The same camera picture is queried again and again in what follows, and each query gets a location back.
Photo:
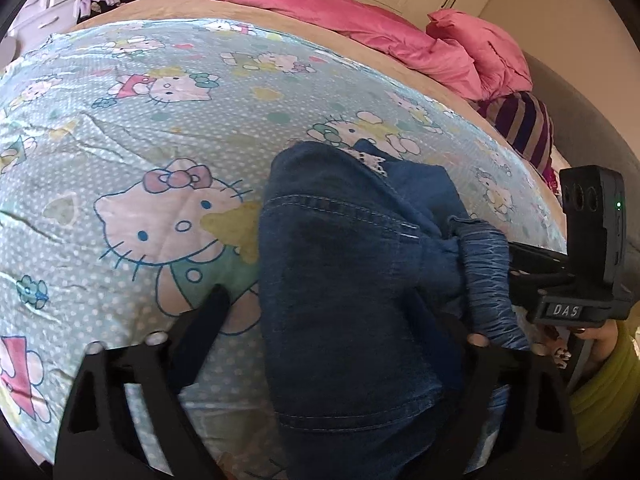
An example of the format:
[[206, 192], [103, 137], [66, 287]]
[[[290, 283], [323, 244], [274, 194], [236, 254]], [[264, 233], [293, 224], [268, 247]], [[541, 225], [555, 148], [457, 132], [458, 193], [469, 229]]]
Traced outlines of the blue denim pants lace hem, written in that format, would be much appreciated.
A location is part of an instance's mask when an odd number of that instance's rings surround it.
[[259, 216], [266, 377], [292, 479], [393, 479], [460, 402], [467, 334], [528, 346], [503, 232], [439, 166], [299, 142]]

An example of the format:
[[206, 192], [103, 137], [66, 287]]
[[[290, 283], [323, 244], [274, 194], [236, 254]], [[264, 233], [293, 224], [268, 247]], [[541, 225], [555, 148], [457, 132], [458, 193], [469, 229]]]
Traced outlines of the Hello Kitty blue bed sheet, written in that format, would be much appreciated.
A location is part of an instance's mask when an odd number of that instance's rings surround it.
[[253, 224], [298, 141], [439, 165], [511, 240], [563, 250], [558, 203], [489, 130], [371, 64], [227, 20], [52, 37], [1, 76], [1, 411], [52, 458], [89, 342], [128, 346], [224, 284], [234, 305], [182, 402], [237, 479], [281, 479]]

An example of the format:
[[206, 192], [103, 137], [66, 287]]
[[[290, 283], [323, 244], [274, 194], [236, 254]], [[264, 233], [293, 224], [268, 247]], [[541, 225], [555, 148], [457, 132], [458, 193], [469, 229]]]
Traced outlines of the white drawer cabinet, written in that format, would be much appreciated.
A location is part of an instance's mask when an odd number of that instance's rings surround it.
[[39, 48], [50, 36], [77, 24], [80, 0], [26, 0], [6, 33], [21, 52]]

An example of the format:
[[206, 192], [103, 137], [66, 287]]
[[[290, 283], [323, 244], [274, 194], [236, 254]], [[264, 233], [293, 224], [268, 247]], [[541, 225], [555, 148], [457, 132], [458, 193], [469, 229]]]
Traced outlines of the pink pillow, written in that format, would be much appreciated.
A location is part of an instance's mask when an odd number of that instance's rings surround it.
[[466, 55], [463, 74], [442, 83], [462, 99], [487, 101], [533, 89], [525, 55], [504, 29], [459, 10], [428, 16], [427, 35], [461, 48]]

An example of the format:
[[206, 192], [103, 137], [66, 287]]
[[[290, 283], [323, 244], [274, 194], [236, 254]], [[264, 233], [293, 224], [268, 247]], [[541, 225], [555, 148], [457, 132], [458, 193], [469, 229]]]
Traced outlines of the pink quilt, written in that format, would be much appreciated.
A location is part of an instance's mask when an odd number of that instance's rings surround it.
[[440, 84], [463, 74], [466, 55], [399, 16], [356, 0], [216, 0], [276, 12], [382, 52]]

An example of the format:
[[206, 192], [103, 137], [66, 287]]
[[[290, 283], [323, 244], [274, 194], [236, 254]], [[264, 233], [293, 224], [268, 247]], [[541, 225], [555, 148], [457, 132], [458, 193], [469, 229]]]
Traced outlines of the grey headboard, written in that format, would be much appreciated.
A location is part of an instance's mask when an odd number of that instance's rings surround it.
[[639, 289], [639, 161], [629, 145], [585, 96], [533, 55], [525, 55], [533, 94], [547, 105], [556, 149], [572, 166], [599, 165], [620, 172], [625, 183], [624, 284]]

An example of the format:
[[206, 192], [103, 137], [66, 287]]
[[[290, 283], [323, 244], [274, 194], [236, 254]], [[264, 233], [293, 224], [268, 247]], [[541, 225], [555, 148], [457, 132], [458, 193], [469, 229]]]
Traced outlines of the purple striped pillow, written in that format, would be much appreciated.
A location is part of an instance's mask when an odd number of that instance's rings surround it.
[[552, 169], [554, 127], [544, 102], [532, 92], [518, 91], [473, 102], [472, 107], [536, 169], [553, 193], [559, 192], [558, 179]]

